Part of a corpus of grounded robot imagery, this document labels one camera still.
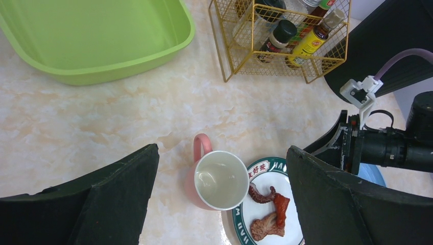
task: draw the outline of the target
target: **blue object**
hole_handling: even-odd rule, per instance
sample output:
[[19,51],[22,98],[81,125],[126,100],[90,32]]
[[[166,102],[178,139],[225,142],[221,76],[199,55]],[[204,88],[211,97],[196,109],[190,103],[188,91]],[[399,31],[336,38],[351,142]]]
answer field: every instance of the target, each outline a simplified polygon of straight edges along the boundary
[[387,186],[385,180],[382,177],[382,174],[380,173],[376,165],[361,163],[359,165],[358,177],[364,180],[368,180],[372,183],[381,185],[383,187]]

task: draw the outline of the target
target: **green plastic basin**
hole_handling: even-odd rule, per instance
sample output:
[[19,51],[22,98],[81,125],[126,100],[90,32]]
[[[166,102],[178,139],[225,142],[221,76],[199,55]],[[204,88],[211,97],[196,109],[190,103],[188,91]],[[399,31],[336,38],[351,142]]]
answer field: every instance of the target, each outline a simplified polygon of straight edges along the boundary
[[0,28],[23,60],[71,85],[155,68],[195,32],[182,0],[0,0]]

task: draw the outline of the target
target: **white plate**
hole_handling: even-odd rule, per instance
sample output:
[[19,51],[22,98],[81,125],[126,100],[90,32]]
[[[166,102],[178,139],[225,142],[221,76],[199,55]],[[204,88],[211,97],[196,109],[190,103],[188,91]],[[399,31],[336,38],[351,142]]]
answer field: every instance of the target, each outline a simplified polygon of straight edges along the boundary
[[293,200],[292,189],[286,172],[285,159],[279,157],[266,157],[255,161],[248,167],[250,182],[253,182],[257,190],[267,195],[270,186],[274,186],[277,193],[290,198],[286,211],[285,235],[267,235],[261,241],[254,241],[251,236],[250,226],[255,219],[262,219],[275,211],[274,203],[256,203],[247,195],[245,200],[233,209],[233,223],[237,237],[242,245],[302,245],[305,244],[301,226],[298,221],[298,213]]

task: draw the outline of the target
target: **marble countertop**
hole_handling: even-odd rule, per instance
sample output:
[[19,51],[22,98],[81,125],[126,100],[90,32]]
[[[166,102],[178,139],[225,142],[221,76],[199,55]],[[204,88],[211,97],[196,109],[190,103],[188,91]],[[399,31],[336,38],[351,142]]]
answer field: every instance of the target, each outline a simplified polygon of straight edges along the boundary
[[[224,83],[209,2],[186,2],[196,36],[173,61],[94,86],[57,83],[24,63],[0,32],[0,197],[35,194],[157,143],[159,169],[140,244],[238,243],[225,212],[196,208],[184,195],[194,136],[206,133],[214,149],[249,164],[285,157],[291,145],[303,148],[326,133],[340,110],[357,111],[323,79],[306,85],[302,78],[237,75]],[[392,94],[376,108],[392,112],[394,126],[404,129]],[[380,117],[368,123],[387,126]],[[429,174],[380,170],[390,188],[433,197]]]

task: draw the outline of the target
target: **gold wire rack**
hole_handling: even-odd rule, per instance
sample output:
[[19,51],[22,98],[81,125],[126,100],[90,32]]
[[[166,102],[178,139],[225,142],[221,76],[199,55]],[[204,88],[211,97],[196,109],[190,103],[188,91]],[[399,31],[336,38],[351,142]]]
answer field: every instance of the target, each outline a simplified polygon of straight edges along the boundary
[[[272,53],[272,61],[262,63],[257,56],[269,53],[259,51],[261,45],[281,19],[287,19],[297,25],[298,33],[301,33],[303,29],[299,26],[306,20],[309,23],[321,22],[323,18],[256,4],[255,0],[211,0],[209,15],[224,82],[228,82],[235,74],[250,74],[303,77],[308,84],[329,73],[347,58],[350,5],[350,0],[336,0],[328,13],[338,8],[346,15],[344,21],[331,31],[325,43],[313,56],[296,55],[307,59],[300,68],[290,68],[286,64],[286,59],[295,57],[290,54],[291,48],[284,48],[281,53]],[[265,17],[274,18],[275,21],[264,21],[257,13],[261,16],[265,13]],[[227,73],[224,69],[225,61],[228,63]]]

